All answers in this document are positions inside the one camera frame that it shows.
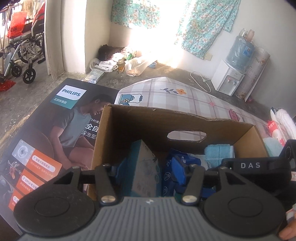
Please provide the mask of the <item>person's right hand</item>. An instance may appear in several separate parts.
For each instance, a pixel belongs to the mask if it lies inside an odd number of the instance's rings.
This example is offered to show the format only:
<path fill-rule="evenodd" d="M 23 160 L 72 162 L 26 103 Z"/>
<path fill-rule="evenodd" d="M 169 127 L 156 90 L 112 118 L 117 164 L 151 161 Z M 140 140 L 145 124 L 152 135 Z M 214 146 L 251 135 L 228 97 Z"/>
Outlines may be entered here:
<path fill-rule="evenodd" d="M 296 236 L 296 224 L 290 222 L 283 230 L 280 231 L 279 237 L 281 240 L 289 240 Z"/>

